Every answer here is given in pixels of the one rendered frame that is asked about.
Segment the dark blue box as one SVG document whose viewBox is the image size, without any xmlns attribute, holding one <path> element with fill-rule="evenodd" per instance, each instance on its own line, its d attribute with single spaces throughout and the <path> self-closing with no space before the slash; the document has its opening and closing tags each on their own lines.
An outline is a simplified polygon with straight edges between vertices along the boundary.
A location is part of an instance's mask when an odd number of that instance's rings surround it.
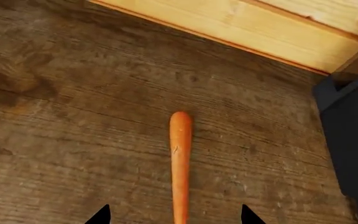
<svg viewBox="0 0 358 224">
<path fill-rule="evenodd" d="M 341 192 L 358 208 L 358 79 L 337 89 L 327 77 L 313 96 Z"/>
</svg>

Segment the light wooden tray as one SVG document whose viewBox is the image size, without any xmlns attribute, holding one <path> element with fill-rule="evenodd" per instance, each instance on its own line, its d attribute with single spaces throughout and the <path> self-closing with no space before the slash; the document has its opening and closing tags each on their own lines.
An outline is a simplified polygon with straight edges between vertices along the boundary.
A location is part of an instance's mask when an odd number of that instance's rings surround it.
<svg viewBox="0 0 358 224">
<path fill-rule="evenodd" d="M 88 0 L 320 74 L 358 68 L 358 0 Z"/>
</svg>

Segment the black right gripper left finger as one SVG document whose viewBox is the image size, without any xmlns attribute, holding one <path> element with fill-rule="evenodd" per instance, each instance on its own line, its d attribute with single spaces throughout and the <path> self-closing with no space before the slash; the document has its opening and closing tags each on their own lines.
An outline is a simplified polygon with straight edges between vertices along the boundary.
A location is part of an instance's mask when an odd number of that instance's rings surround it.
<svg viewBox="0 0 358 224">
<path fill-rule="evenodd" d="M 111 224 L 111 212 L 108 204 L 96 212 L 85 224 Z"/>
</svg>

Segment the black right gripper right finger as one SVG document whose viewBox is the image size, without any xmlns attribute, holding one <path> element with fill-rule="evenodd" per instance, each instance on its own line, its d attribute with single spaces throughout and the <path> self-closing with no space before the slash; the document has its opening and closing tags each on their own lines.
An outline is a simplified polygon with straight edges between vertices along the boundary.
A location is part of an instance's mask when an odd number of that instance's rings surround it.
<svg viewBox="0 0 358 224">
<path fill-rule="evenodd" d="M 266 224 L 245 204 L 242 205 L 241 222 L 242 224 Z"/>
</svg>

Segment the orange carrot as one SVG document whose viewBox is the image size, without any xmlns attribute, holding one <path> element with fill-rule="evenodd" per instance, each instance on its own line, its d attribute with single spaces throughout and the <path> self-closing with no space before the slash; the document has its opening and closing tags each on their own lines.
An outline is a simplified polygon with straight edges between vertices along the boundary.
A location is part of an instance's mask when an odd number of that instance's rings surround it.
<svg viewBox="0 0 358 224">
<path fill-rule="evenodd" d="M 189 204 L 189 176 L 192 142 L 192 120 L 184 111 L 170 118 L 173 223 L 186 224 Z"/>
</svg>

